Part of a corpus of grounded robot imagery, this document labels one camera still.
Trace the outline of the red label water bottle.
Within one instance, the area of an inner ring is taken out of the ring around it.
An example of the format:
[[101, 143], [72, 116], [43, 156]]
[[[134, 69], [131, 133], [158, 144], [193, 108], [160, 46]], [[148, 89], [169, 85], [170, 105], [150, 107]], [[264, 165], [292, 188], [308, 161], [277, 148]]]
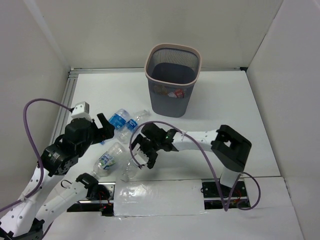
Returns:
[[186, 95], [186, 91], [184, 89], [176, 89], [168, 93], [170, 98], [183, 99]]

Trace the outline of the clear bottle blue label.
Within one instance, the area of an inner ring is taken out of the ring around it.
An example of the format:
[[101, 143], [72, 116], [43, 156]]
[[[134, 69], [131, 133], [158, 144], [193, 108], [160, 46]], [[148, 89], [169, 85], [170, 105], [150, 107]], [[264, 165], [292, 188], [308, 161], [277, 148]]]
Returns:
[[116, 138], [122, 143], [122, 144], [128, 144], [131, 135], [133, 132], [138, 128], [138, 126], [146, 120], [150, 116], [149, 110], [141, 110], [138, 112], [135, 112], [130, 119], [125, 123], [125, 125], [117, 131]]

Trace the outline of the green label crushed bottle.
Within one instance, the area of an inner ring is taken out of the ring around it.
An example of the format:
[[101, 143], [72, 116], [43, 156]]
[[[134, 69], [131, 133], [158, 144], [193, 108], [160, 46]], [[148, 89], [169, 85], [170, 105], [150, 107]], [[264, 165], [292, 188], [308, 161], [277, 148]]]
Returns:
[[105, 153], [94, 163], [90, 173], [96, 179], [109, 176], [114, 170], [120, 167], [127, 157], [128, 151], [119, 142], [115, 142]]

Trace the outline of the clear unlabelled plastic bottle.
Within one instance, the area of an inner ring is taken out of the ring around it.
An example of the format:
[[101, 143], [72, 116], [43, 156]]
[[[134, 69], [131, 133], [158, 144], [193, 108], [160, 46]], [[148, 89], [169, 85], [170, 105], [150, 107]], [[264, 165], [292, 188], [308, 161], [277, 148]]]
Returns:
[[127, 160], [121, 168], [120, 179], [124, 182], [131, 181], [142, 168], [143, 166], [138, 166], [136, 160], [130, 155], [130, 159]]

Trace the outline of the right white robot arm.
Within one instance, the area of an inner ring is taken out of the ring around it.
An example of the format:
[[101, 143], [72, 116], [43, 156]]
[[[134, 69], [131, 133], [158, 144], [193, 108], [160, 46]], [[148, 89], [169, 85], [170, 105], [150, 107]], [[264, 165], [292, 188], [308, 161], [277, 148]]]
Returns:
[[199, 150], [212, 152], [223, 165], [218, 190], [230, 196], [236, 189], [235, 183], [244, 172], [252, 143], [228, 125], [210, 131], [183, 131], [163, 121], [148, 121], [137, 127], [141, 129], [129, 140], [130, 153], [136, 150], [133, 160], [137, 167], [152, 169], [158, 151], [180, 152]]

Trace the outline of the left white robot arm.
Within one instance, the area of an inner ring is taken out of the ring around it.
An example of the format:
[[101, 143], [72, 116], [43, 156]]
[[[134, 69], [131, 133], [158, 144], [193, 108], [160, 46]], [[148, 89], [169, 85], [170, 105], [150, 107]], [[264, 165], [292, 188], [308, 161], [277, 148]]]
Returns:
[[0, 236], [5, 240], [41, 240], [53, 221], [75, 202], [92, 200], [99, 193], [99, 175], [84, 172], [70, 187], [47, 202], [47, 197], [68, 171], [76, 165], [91, 145], [114, 137], [115, 127], [103, 113], [94, 119], [73, 118], [64, 134], [43, 151], [28, 185], [18, 202], [0, 219]]

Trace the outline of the orange juice bottle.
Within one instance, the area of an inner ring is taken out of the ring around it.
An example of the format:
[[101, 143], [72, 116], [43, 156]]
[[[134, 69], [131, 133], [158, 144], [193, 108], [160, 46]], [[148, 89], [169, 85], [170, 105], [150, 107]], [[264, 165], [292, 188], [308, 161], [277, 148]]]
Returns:
[[152, 91], [157, 95], [167, 96], [170, 93], [170, 88], [164, 85], [154, 84]]

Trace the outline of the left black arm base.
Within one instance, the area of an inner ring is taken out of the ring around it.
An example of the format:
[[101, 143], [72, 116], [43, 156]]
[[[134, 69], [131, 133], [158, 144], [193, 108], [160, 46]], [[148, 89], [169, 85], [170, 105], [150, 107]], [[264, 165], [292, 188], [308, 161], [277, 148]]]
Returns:
[[99, 213], [103, 217], [114, 216], [115, 182], [100, 182], [95, 196], [77, 201], [67, 209], [68, 213]]

